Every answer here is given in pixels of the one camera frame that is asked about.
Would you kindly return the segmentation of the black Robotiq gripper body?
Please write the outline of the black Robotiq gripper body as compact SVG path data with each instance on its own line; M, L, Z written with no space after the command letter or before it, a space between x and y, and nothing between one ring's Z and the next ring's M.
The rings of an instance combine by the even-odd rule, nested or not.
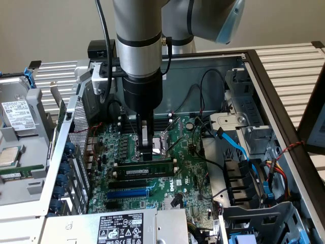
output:
M161 72L144 78L123 77L124 101L127 107L141 116L150 114L162 101L162 78Z

